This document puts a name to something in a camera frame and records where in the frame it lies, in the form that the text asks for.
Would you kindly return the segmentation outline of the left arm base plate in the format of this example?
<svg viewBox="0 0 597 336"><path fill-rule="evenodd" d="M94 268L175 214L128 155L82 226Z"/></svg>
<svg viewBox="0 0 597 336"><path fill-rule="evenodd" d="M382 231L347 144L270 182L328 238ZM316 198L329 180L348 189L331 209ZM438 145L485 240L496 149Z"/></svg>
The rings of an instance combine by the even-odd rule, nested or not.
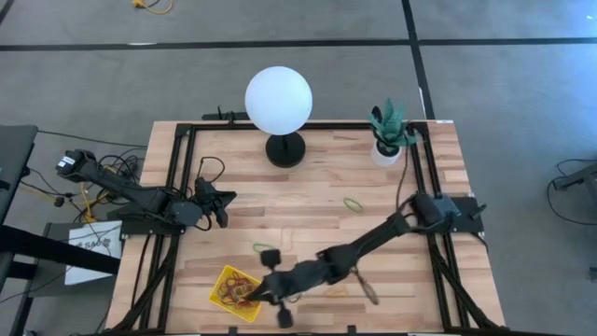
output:
<svg viewBox="0 0 597 336"><path fill-rule="evenodd" d="M175 223L172 219L132 205L117 209L113 215L122 221L122 232L127 235L180 235L186 232L185 226Z"/></svg>

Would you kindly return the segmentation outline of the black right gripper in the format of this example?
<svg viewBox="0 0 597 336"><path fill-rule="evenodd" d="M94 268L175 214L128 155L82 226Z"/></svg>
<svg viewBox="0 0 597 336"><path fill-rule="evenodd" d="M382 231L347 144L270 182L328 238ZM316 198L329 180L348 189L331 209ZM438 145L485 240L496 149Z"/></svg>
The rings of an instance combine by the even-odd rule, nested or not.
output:
<svg viewBox="0 0 597 336"><path fill-rule="evenodd" d="M276 271L275 267L281 263L281 252L278 249L260 253L260 261L271 273L264 276L261 284L245 298L278 306L276 318L279 327L291 328L294 324L293 317L285 307L284 299L306 290L306 278L311 270L311 262L299 262L290 271Z"/></svg>

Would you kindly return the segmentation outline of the black aluminium table frame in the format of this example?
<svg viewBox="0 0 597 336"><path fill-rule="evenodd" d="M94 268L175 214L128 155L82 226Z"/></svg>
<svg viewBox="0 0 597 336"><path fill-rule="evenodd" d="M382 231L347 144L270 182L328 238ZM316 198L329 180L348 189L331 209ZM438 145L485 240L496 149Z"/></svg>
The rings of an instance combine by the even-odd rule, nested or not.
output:
<svg viewBox="0 0 597 336"><path fill-rule="evenodd" d="M262 282L270 270L253 243L280 250L280 231L292 228L293 250L281 250L278 271L289 271L333 245L349 244L382 224L415 193L472 197L462 152L451 121L415 120L418 141L399 160L381 167L371 158L367 121L307 122L300 135L303 160L291 168L271 164L268 136L249 121L154 124L141 183L145 187L195 188L211 179L237 197L227 207L229 225L191 227L169 238L129 235L111 307L109 334L131 336L457 336L505 335L489 257L472 233L408 233L368 253L357 268L376 291L372 304L349 274L285 299L293 326L278 325L279 308L260 301L253 323L209 301L226 265ZM357 214L342 202L364 207ZM345 285L346 298L324 292Z"/></svg>

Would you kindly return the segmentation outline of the white globe lamp black base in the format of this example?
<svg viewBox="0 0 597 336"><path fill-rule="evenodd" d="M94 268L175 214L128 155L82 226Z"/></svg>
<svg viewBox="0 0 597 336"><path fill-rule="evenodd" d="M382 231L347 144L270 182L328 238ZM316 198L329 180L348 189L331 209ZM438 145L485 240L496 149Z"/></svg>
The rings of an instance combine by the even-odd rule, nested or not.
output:
<svg viewBox="0 0 597 336"><path fill-rule="evenodd" d="M299 130L312 113L312 90L303 75L286 66L271 66L249 81L244 106L248 118L266 133L265 153L280 168L298 165L306 153Z"/></svg>

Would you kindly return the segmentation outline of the black stand leg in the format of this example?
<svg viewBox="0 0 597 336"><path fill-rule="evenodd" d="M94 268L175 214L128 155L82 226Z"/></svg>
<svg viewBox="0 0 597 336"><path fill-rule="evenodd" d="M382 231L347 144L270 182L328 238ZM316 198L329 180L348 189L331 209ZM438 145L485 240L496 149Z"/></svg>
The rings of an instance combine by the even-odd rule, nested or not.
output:
<svg viewBox="0 0 597 336"><path fill-rule="evenodd" d="M593 163L570 175L559 177L554 182L556 190L566 190L573 185L584 184L590 192L597 192L597 163Z"/></svg>

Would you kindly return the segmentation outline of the black beam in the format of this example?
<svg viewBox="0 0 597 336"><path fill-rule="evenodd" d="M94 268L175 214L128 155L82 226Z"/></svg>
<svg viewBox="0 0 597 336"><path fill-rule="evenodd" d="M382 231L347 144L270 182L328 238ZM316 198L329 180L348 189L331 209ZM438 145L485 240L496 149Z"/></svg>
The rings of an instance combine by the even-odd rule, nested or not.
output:
<svg viewBox="0 0 597 336"><path fill-rule="evenodd" d="M28 231L0 226L0 252L51 260L97 272L116 274L120 260Z"/></svg>

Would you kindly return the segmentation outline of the grey cabinet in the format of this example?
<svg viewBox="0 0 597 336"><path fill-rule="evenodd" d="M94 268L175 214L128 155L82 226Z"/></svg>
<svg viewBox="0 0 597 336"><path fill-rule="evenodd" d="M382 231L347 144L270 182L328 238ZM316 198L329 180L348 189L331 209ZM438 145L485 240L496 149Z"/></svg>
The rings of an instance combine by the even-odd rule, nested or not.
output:
<svg viewBox="0 0 597 336"><path fill-rule="evenodd" d="M37 132L34 125L0 125L0 225L31 156Z"/></svg>

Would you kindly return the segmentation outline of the white paper sheet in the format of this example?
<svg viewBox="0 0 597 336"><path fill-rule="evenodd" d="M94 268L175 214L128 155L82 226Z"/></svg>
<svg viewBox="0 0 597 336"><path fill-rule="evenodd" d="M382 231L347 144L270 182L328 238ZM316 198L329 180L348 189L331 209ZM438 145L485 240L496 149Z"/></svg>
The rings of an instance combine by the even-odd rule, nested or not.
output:
<svg viewBox="0 0 597 336"><path fill-rule="evenodd" d="M63 283L70 287L99 280L118 271L122 256L121 220L99 221L71 229L65 242L82 249L74 265L65 266Z"/></svg>

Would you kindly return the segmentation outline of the large red rubber band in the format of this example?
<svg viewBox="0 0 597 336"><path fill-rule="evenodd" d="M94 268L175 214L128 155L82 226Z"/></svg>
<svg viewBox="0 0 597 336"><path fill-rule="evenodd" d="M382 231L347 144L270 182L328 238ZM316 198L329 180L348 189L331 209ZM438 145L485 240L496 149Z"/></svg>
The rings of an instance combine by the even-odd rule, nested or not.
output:
<svg viewBox="0 0 597 336"><path fill-rule="evenodd" d="M361 274L361 272L359 272L358 268L356 266L354 266L351 269L351 272L357 278L359 285L363 289L363 291L364 291L365 295L367 296L367 298L369 299L369 301L374 305L378 305L380 303L380 300L379 300L379 297L378 297L376 291L371 286L371 284L365 279L365 277Z"/></svg>

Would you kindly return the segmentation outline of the yellow plastic bin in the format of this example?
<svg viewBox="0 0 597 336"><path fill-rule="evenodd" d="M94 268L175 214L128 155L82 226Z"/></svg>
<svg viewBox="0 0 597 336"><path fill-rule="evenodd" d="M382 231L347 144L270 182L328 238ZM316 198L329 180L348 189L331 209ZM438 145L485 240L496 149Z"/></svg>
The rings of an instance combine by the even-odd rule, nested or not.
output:
<svg viewBox="0 0 597 336"><path fill-rule="evenodd" d="M220 302L220 298L217 295L217 289L218 286L228 277L232 277L233 275L238 274L240 277L246 277L248 278L253 284L254 284L254 289L261 284L261 282L259 280L257 280L255 277L244 273L230 265L226 265L223 270L221 271L220 275L218 276L212 290L209 296L209 301L211 303L213 303L214 305L228 311L229 313L232 313L233 315L238 316L239 318L241 318L242 320L249 322L249 323L253 323L256 319L257 316L260 312L260 308L261 308L261 304L259 301L250 301L253 303L253 307L250 308L245 308L245 309L235 309L232 306L226 306L224 304L222 304Z"/></svg>

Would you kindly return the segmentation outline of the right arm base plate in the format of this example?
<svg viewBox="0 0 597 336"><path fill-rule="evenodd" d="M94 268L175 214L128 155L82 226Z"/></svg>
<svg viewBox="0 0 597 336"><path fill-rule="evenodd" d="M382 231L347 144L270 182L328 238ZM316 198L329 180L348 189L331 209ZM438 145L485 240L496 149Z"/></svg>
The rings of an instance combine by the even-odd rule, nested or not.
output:
<svg viewBox="0 0 597 336"><path fill-rule="evenodd" d="M419 195L413 208L423 221L424 233L467 232L479 233L484 231L480 213L486 205L479 205L473 197L441 197Z"/></svg>

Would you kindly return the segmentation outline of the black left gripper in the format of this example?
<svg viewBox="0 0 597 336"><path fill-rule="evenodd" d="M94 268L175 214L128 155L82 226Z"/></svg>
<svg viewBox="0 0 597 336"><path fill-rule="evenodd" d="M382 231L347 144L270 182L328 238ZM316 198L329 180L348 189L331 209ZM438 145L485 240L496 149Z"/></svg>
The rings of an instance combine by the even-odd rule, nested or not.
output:
<svg viewBox="0 0 597 336"><path fill-rule="evenodd" d="M225 208L218 205L230 204L236 197L235 191L216 190L213 184L203 177L195 180L194 202L207 217L215 212L216 222L220 228L226 228L229 225L229 216Z"/></svg>

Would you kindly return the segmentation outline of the green plant in white pot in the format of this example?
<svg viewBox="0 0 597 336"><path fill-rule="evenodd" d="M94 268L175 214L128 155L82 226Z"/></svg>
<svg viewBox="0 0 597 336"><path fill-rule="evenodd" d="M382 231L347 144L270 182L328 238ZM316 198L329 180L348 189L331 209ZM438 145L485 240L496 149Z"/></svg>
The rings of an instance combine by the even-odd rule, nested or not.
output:
<svg viewBox="0 0 597 336"><path fill-rule="evenodd" d="M402 104L395 106L387 98L383 108L375 105L368 116L375 139L371 158L381 167L394 164L403 149L417 143L416 136L408 131L409 123L403 120L404 114L405 107Z"/></svg>

